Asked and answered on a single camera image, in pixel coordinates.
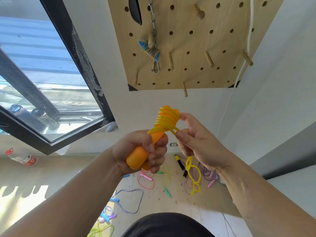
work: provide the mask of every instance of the window frame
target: window frame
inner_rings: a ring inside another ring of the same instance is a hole
[[[115,119],[63,0],[40,0],[40,2],[103,113],[102,117],[50,141],[0,106],[1,129],[49,155],[115,121]],[[76,117],[81,114],[80,112],[60,112],[1,49],[0,62],[2,62],[0,63],[0,75],[3,74],[2,77],[36,108],[44,108],[56,120],[62,117]]]

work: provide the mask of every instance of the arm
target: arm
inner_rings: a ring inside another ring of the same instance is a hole
[[[142,145],[150,153],[150,171],[156,173],[164,162],[167,143],[168,137],[164,135],[154,149],[147,131],[129,133],[98,155],[64,187],[27,213],[1,237],[86,237],[123,175],[139,171],[126,164],[128,154],[137,145]]]
[[[188,126],[176,133],[183,153],[221,175],[253,236],[316,236],[313,217],[228,151],[192,115],[181,113],[180,118]]]

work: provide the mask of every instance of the wooden pegboard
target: wooden pegboard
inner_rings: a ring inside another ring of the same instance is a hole
[[[235,83],[244,61],[242,51],[247,47],[250,0],[153,0],[157,47],[161,50],[158,75],[152,72],[153,60],[138,45],[140,40],[147,42],[148,34],[152,33],[148,0],[138,2],[142,26],[126,8],[128,0],[108,0],[128,84],[138,90],[156,90],[182,89],[183,82],[187,88],[229,87]],[[282,2],[254,0],[250,57]],[[195,3],[205,12],[203,20],[197,18]],[[206,50],[214,68],[205,57]],[[172,71],[168,70],[169,52],[174,63]]]

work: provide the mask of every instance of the forearm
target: forearm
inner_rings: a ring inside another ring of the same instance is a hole
[[[219,174],[253,236],[316,236],[316,220],[236,156]]]
[[[122,177],[108,149],[1,237],[87,236]]]

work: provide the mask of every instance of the black shorts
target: black shorts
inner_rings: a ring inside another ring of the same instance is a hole
[[[122,237],[214,237],[203,225],[179,213],[144,216],[132,224]]]

